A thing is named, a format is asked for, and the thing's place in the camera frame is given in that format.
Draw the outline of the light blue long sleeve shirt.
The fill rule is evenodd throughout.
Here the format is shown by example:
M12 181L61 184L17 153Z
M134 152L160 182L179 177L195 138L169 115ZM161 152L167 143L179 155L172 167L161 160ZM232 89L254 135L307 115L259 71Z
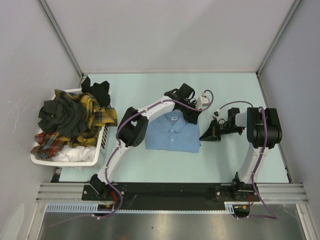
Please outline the light blue long sleeve shirt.
M148 124L145 146L148 150L198 153L200 126L187 122L178 110L165 113Z

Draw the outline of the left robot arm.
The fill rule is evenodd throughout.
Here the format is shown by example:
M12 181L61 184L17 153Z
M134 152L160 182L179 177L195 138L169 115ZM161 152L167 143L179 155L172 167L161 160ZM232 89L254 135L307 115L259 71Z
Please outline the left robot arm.
M209 103L204 95L195 98L195 90L186 83L167 91L159 100L142 108L129 107L115 134L116 143L106 164L94 174L89 185L97 199L105 200L112 191L112 182L122 155L137 147L146 136L148 124L174 110L182 112L183 119L191 124L198 122L203 105Z

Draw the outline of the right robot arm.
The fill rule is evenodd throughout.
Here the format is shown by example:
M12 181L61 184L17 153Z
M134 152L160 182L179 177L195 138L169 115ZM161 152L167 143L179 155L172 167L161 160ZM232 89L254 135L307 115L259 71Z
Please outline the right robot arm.
M229 185L213 187L218 202L258 201L258 173L268 153L281 142L283 132L275 108L248 107L246 112L232 107L227 111L227 120L211 121L208 129L199 138L203 142L219 142L223 135L246 131L248 150L244 162Z

